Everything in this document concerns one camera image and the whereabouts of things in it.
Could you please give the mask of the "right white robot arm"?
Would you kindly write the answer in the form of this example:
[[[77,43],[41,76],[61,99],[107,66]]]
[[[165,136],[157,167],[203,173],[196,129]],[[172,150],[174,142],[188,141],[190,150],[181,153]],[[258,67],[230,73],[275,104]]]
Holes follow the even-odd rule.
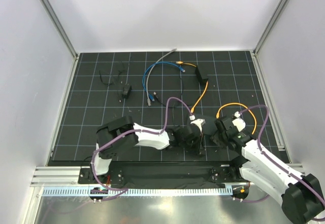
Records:
[[[217,145],[226,146],[238,156],[231,160],[229,176],[254,183],[271,196],[292,223],[307,223],[324,211],[324,198],[318,179],[296,171],[265,148],[260,138],[245,128],[238,114],[214,121]]]

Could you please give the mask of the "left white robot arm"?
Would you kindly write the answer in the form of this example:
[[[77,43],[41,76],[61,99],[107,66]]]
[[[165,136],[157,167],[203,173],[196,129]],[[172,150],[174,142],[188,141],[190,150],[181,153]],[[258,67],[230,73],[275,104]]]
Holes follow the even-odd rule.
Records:
[[[91,160],[90,178],[95,183],[106,181],[109,165],[113,158],[134,146],[152,147],[163,150],[170,146],[190,146],[200,143],[205,120],[189,117],[184,127],[155,130],[135,123],[131,116],[124,116],[100,126],[96,132],[96,150]]]

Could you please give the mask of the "black network switch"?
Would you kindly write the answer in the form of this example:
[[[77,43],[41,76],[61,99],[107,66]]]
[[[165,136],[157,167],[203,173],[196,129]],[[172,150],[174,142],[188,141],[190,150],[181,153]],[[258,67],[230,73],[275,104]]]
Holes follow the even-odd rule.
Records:
[[[215,125],[216,118],[213,116],[194,114],[195,119],[204,119],[205,123],[202,126],[203,134],[212,136],[216,133],[217,127]]]

